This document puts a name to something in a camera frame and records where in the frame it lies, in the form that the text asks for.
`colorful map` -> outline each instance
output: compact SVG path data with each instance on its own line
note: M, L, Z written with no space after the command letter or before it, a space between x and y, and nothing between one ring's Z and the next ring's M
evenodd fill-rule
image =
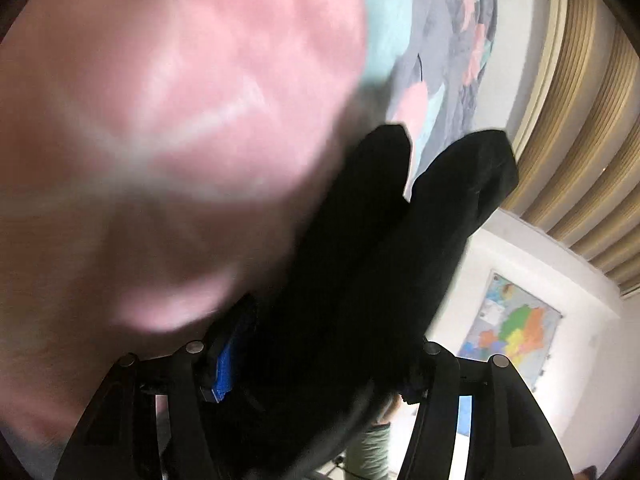
M533 389L561 319L557 310L494 274L459 355L477 361L506 355Z

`white wall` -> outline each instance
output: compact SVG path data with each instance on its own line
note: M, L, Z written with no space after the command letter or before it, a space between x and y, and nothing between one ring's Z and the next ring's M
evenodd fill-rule
M561 443L574 470L603 472L640 415L640 295L602 335L593 375Z
M618 317L618 288L552 238L499 210L469 241L429 339L454 354L460 350L492 270L564 315L534 394L562 437L591 375L600 334Z
M476 129L503 128L513 140L538 73L548 14L548 0L498 0L498 27L479 89Z

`metal bolt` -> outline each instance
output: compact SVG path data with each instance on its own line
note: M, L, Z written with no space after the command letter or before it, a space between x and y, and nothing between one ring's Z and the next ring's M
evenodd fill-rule
M429 355L438 355L440 353L440 350L442 350L442 347L438 343L434 343L433 341L429 341L424 346L424 351Z
M202 341L191 341L187 343L187 352L190 354L199 354L204 350L204 343Z
M135 362L136 356L133 354L123 355L120 359L118 359L118 364L123 368L129 368Z
M507 366L509 366L509 363L509 359L504 355L494 355L494 365L496 365L498 368L506 368Z

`map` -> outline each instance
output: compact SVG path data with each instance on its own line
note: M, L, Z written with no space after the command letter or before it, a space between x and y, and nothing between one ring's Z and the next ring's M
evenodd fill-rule
M533 389L561 319L557 310L494 273L459 356L487 361L506 355Z

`ceiling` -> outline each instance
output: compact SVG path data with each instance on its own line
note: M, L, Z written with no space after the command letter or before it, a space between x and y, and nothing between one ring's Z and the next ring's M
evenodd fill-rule
M640 59L619 16L602 0L566 0L548 93L518 153L521 182L503 207L625 294L640 287Z

